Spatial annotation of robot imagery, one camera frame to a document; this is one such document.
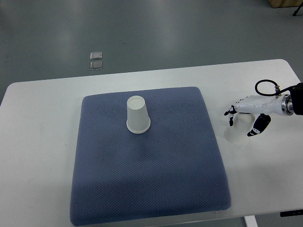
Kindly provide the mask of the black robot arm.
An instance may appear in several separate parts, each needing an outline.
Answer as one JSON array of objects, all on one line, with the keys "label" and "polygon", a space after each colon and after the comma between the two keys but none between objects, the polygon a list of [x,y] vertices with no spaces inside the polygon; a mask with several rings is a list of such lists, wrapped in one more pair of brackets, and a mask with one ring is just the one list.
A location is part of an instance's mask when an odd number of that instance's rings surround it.
[{"label": "black robot arm", "polygon": [[[275,92],[265,94],[258,90],[258,85],[263,82],[274,84]],[[270,114],[291,116],[293,114],[303,114],[303,84],[280,89],[280,86],[272,80],[264,79],[255,84],[257,95],[247,96],[231,105],[224,115],[229,116],[229,125],[234,125],[234,115],[236,114],[258,114],[251,131],[247,136],[252,137],[261,134],[271,122]]]}]

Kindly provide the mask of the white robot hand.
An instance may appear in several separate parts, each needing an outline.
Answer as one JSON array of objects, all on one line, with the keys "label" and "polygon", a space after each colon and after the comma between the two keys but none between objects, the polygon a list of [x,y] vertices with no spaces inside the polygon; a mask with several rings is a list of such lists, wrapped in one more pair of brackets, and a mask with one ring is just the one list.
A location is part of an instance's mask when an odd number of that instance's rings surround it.
[{"label": "white robot hand", "polygon": [[282,95],[276,98],[275,96],[252,95],[237,101],[231,108],[224,113],[224,116],[229,115],[229,125],[233,126],[234,115],[242,114],[260,114],[255,120],[251,131],[247,136],[252,137],[261,134],[271,122],[270,114],[290,115],[288,103],[290,95]]}]

